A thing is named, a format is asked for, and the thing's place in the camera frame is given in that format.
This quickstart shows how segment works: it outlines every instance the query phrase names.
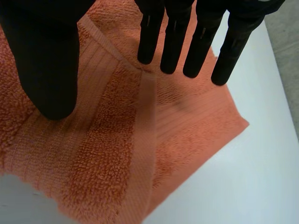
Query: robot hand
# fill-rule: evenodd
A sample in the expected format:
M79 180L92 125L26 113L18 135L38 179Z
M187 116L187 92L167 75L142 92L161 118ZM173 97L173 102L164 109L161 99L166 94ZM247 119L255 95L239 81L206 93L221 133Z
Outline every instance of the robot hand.
M198 0L197 26L183 68L185 76L195 78L205 61L226 10L230 12L228 31L211 80L224 85L241 55L251 32L265 15L277 11L285 0ZM194 0L135 0L143 14L138 60L151 63L166 8L169 17L160 68L172 74L178 64Z

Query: towel fold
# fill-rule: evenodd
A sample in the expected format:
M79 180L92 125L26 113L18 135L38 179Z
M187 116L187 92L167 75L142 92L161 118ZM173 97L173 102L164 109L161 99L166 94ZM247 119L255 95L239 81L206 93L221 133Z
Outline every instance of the towel fold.
M0 172L19 176L83 224L138 224L248 123L227 86L159 71L167 19L152 64L136 60L141 15L133 1L99 0L78 24L78 103L49 121L22 91L0 31Z

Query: orange towel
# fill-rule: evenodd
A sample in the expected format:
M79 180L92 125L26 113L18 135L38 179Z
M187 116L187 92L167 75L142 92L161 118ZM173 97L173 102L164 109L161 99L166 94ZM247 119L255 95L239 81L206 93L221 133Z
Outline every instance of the orange towel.
M22 91L0 31L0 173L19 176L83 224L138 224L222 146L246 128L226 86L210 82L210 51L191 80L182 67L136 61L141 15L133 1L99 0L79 22L78 103L49 121Z

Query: white surface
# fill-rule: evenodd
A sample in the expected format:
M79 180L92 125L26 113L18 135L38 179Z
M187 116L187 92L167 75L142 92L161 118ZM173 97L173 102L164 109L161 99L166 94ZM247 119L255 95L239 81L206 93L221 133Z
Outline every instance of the white surface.
M213 42L217 55L227 25ZM299 145L264 23L228 83L250 126L166 199L143 224L299 224ZM74 224L28 184L0 180L1 224Z

